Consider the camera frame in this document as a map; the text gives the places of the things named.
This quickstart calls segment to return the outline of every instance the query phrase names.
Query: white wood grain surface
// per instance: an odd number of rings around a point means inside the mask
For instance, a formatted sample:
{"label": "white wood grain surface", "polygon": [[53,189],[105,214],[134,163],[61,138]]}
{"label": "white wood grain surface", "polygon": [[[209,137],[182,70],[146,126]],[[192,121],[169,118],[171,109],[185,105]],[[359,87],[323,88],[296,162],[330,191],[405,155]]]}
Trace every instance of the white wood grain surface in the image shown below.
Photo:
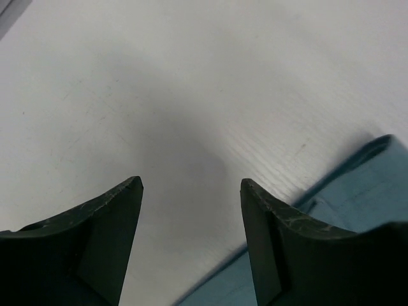
{"label": "white wood grain surface", "polygon": [[403,0],[38,0],[0,41],[0,229],[140,175],[121,305],[169,305],[245,241],[240,180],[291,201],[408,140]]}

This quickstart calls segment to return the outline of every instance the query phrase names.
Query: teal fabric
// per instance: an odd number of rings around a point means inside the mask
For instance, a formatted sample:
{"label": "teal fabric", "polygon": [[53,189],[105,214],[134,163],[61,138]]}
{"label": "teal fabric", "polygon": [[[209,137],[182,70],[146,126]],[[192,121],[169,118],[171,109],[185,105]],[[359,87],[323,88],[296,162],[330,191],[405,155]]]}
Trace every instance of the teal fabric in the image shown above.
{"label": "teal fabric", "polygon": [[[408,221],[408,151],[392,135],[366,144],[294,203],[312,217],[355,232]],[[180,305],[256,306],[248,252]]]}
{"label": "teal fabric", "polygon": [[408,221],[408,151],[380,137],[328,174],[294,206],[328,224],[361,233]]}
{"label": "teal fabric", "polygon": [[230,262],[179,305],[256,306],[248,252]]}

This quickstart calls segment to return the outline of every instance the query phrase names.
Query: dark green object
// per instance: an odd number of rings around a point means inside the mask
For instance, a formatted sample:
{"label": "dark green object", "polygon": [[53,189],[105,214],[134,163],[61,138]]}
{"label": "dark green object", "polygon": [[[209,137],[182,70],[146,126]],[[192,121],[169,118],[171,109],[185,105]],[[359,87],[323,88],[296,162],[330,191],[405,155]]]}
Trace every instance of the dark green object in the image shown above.
{"label": "dark green object", "polygon": [[118,305],[142,194],[132,177],[55,217],[1,232],[1,304]]}
{"label": "dark green object", "polygon": [[249,179],[241,203],[258,305],[408,305],[406,222],[357,234],[290,207]]}

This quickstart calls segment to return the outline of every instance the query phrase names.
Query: scratch mark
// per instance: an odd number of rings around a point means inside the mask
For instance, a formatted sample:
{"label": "scratch mark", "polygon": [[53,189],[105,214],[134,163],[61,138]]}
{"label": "scratch mark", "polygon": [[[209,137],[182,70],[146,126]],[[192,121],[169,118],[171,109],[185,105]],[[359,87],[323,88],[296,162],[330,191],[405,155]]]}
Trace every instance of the scratch mark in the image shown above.
{"label": "scratch mark", "polygon": [[85,132],[83,132],[82,134],[81,134],[81,136],[79,136],[69,147],[68,147],[68,149],[66,149],[65,150],[65,153],[67,153],[67,151],[69,151],[70,149],[72,149],[72,147],[77,143],[77,142],[79,142],[80,140],[81,140],[81,138],[86,134],[86,133],[88,133],[89,132],[89,130],[90,130],[91,128],[88,128]]}
{"label": "scratch mark", "polygon": [[121,140],[123,140],[127,145],[130,146],[130,143],[127,142],[127,141],[125,140],[125,138],[123,138],[120,134],[116,133],[116,135],[119,136],[119,138],[120,138]]}
{"label": "scratch mark", "polygon": [[289,223],[289,226],[292,226],[292,224],[296,221],[302,221],[302,220],[311,220],[308,215],[299,215],[296,217],[288,218],[286,221]]}
{"label": "scratch mark", "polygon": [[102,97],[98,96],[93,90],[89,89],[88,87],[85,87],[87,91],[89,91],[91,94],[93,94],[95,97],[97,97],[99,100],[101,100],[107,107],[109,107],[111,110],[116,112],[116,110],[110,106]]}
{"label": "scratch mark", "polygon": [[69,93],[67,93],[66,95],[65,95],[65,97],[63,97],[63,101],[69,96],[69,94],[70,94],[70,92]]}
{"label": "scratch mark", "polygon": [[302,153],[302,151],[305,149],[307,142],[310,140],[310,138],[306,139],[305,143],[303,145],[300,146],[299,150],[296,151],[296,153],[294,154],[293,158],[295,158],[297,155],[299,155],[300,153]]}
{"label": "scratch mark", "polygon": [[103,203],[100,207],[98,207],[97,209],[95,209],[92,215],[94,215],[99,209],[101,209],[101,208],[107,206],[118,194],[120,194],[123,190],[125,190],[125,188],[127,188],[127,187],[130,185],[130,183],[132,182],[132,180],[133,180],[133,179],[129,179],[129,180],[127,180],[126,182],[124,182],[122,185],[115,187],[115,188],[114,188],[115,190],[111,189],[111,190],[109,190],[108,192],[106,192],[106,193],[103,195],[103,196],[105,197],[104,203]]}
{"label": "scratch mark", "polygon": [[321,231],[330,231],[332,227],[333,227],[332,225],[327,224],[327,226],[325,226],[324,228],[321,228],[320,230]]}

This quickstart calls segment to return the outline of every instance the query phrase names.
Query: white table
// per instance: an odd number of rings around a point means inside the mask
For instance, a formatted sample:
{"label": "white table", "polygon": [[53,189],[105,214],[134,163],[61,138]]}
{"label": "white table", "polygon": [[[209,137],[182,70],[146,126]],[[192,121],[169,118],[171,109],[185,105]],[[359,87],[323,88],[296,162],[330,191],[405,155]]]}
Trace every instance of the white table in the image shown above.
{"label": "white table", "polygon": [[240,180],[291,201],[408,140],[403,0],[34,1],[0,41],[0,229],[132,175],[121,305],[169,305],[245,242]]}

